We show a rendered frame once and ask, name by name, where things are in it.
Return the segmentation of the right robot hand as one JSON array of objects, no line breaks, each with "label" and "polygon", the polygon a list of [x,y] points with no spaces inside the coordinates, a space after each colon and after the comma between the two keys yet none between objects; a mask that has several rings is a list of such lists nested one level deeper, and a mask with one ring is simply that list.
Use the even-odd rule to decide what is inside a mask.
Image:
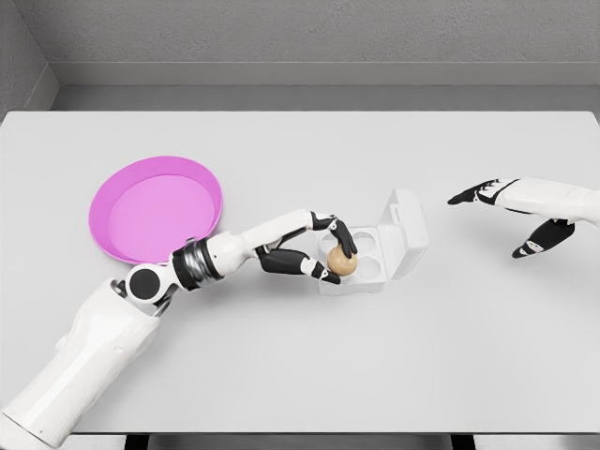
[{"label": "right robot hand", "polygon": [[485,203],[545,218],[546,221],[513,251],[512,257],[521,259],[549,251],[571,237],[576,222],[585,218],[587,202],[592,195],[593,192],[585,187],[555,181],[496,178],[463,190],[447,203]]}]

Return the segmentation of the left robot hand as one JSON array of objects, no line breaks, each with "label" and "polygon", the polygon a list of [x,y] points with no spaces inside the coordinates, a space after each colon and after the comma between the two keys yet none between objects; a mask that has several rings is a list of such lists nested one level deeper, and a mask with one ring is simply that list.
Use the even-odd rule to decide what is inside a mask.
[{"label": "left robot hand", "polygon": [[358,253],[353,236],[341,219],[336,215],[315,213],[307,209],[268,220],[242,232],[241,236],[243,243],[260,260],[263,271],[282,275],[306,275],[338,285],[340,277],[321,262],[302,251],[281,247],[308,231],[329,231],[337,239],[347,259]]}]

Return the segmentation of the tan egg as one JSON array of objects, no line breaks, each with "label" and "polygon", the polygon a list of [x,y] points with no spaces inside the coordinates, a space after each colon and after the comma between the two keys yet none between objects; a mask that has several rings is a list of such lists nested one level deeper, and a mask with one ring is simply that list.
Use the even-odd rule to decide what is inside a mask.
[{"label": "tan egg", "polygon": [[358,257],[355,253],[347,258],[343,252],[342,245],[333,247],[327,255],[327,265],[331,272],[340,277],[352,275],[358,265]]}]

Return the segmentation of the white plastic egg box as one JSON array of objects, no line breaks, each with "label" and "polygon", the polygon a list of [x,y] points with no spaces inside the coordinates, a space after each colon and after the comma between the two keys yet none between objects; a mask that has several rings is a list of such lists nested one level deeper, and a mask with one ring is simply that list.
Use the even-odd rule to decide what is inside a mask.
[{"label": "white plastic egg box", "polygon": [[323,296],[379,293],[389,281],[411,273],[429,245],[420,202],[402,188],[392,191],[378,224],[348,230],[358,248],[357,268],[338,285],[321,281]]}]

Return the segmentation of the pink round plate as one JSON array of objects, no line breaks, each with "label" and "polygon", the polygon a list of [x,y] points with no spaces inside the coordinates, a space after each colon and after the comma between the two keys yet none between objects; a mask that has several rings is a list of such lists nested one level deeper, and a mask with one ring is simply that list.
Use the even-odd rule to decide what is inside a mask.
[{"label": "pink round plate", "polygon": [[223,194],[215,175],[185,157],[133,162],[97,190],[88,213],[97,246],[116,260],[163,263],[189,238],[217,226]]}]

